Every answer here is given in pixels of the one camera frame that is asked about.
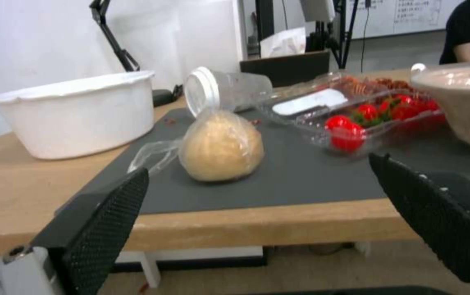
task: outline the whiteboard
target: whiteboard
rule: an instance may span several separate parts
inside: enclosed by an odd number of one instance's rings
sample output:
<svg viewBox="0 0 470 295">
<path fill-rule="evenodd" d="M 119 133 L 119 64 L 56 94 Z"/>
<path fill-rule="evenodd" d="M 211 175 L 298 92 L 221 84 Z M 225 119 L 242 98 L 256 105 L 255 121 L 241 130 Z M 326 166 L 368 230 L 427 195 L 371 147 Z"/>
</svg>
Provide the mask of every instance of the whiteboard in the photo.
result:
<svg viewBox="0 0 470 295">
<path fill-rule="evenodd" d="M 443 30 L 463 0 L 372 0 L 364 37 L 380 37 Z M 350 28 L 354 0 L 346 0 L 346 24 Z M 366 22 L 365 0 L 359 0 L 352 39 L 362 39 Z"/>
</svg>

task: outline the white cup lid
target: white cup lid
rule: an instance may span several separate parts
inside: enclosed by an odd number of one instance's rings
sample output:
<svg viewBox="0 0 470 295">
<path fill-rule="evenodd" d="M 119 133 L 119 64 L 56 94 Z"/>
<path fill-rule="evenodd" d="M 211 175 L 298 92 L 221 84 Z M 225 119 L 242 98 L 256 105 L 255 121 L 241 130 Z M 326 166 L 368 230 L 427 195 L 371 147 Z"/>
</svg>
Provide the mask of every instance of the white cup lid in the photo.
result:
<svg viewBox="0 0 470 295">
<path fill-rule="evenodd" d="M 206 107 L 220 107 L 219 86 L 213 73 L 206 67 L 192 71 L 184 83 L 188 109 L 197 116 Z"/>
</svg>

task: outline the wooden table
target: wooden table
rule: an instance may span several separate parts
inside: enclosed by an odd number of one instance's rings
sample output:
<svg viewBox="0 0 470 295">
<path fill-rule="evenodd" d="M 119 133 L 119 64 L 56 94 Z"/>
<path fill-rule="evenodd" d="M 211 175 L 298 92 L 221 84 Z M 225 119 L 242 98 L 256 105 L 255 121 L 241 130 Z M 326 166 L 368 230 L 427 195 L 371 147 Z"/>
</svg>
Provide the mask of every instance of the wooden table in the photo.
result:
<svg viewBox="0 0 470 295">
<path fill-rule="evenodd" d="M 408 80 L 408 70 L 369 77 Z M 156 120 L 184 108 L 183 99 L 155 109 Z M 32 158 L 13 133 L 0 136 L 0 255 L 29 242 L 53 212 L 126 146 L 68 159 Z M 151 251 L 416 238 L 387 198 L 353 202 L 141 215 L 125 250 Z"/>
</svg>

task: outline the table leg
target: table leg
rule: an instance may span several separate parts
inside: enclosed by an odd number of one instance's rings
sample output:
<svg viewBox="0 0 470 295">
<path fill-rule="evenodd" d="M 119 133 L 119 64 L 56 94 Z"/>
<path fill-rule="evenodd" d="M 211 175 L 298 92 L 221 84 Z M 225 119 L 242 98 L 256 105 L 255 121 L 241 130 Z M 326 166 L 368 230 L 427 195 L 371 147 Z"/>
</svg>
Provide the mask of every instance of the table leg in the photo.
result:
<svg viewBox="0 0 470 295">
<path fill-rule="evenodd" d="M 138 252 L 138 260 L 142 265 L 144 276 L 150 288 L 157 288 L 160 284 L 160 272 L 158 271 L 157 261 L 149 252 Z"/>
</svg>

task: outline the beige bowl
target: beige bowl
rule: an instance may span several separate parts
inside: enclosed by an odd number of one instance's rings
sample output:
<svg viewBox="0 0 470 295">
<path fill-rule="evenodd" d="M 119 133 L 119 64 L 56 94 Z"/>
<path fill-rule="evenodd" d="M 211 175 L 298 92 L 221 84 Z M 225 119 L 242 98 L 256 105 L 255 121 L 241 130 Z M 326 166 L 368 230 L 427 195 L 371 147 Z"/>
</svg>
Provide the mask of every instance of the beige bowl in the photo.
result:
<svg viewBox="0 0 470 295">
<path fill-rule="evenodd" d="M 470 63 L 430 69 L 416 64 L 411 83 L 436 99 L 456 135 L 470 144 Z"/>
</svg>

